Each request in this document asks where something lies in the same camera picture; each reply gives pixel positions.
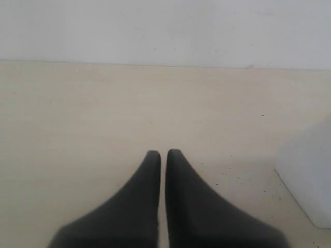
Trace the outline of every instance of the beige floor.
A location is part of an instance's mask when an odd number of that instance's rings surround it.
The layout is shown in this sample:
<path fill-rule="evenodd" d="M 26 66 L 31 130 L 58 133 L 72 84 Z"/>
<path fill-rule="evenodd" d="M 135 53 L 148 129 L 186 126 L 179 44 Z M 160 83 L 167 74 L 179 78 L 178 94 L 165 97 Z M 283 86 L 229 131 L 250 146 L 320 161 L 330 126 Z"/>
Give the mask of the beige floor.
<path fill-rule="evenodd" d="M 274 170 L 278 147 L 330 114 L 330 82 L 331 71 L 2 62 L 0 247 L 45 247 L 147 150 L 161 152 L 164 172 L 170 148 L 294 248 L 331 247 L 331 230 L 311 224 Z"/>

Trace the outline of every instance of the white wall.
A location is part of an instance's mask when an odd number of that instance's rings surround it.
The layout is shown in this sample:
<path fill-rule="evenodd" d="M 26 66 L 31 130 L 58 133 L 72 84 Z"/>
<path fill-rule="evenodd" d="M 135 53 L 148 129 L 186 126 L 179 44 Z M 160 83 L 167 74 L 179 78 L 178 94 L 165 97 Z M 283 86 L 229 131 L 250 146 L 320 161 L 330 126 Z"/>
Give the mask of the white wall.
<path fill-rule="evenodd" d="M 331 69 L 330 0 L 0 0 L 0 59 Z"/>

